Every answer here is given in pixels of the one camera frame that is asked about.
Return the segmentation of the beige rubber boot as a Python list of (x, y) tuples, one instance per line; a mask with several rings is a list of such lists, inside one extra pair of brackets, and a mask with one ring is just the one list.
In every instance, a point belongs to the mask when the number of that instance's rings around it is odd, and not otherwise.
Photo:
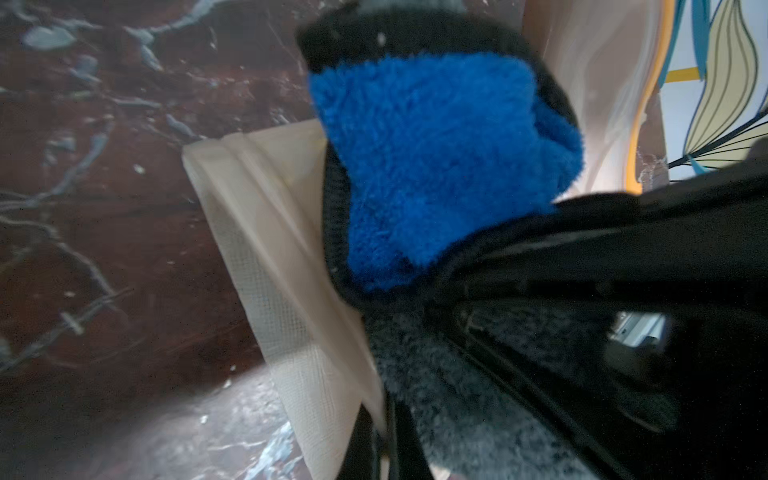
[[(671, 1), (542, 1), (530, 41), (562, 83), (586, 133), (586, 166), (570, 189), (638, 193), (644, 110), (670, 42)], [(270, 368), (307, 468), (340, 471), (368, 406), (384, 393), (359, 314), (331, 285), (321, 235), (326, 140), (315, 120), (205, 140), (183, 150), (193, 184)]]

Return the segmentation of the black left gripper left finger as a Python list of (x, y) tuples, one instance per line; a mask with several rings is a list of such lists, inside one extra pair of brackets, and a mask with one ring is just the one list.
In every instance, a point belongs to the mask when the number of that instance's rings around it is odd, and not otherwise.
[(379, 434), (365, 407), (355, 420), (337, 480), (379, 480)]

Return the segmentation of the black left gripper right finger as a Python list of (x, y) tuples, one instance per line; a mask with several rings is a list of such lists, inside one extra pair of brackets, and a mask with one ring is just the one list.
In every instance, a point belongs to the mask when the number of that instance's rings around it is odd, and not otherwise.
[(409, 407), (392, 396), (387, 401), (388, 480), (433, 480)]

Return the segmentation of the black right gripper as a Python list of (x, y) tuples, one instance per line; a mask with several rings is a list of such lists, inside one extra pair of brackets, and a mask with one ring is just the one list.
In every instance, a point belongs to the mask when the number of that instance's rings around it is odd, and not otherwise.
[(453, 307), (425, 323), (601, 479), (767, 476), (767, 177), (709, 173), (525, 222), (436, 302), (581, 303), (664, 320), (605, 346), (612, 404), (494, 343)]

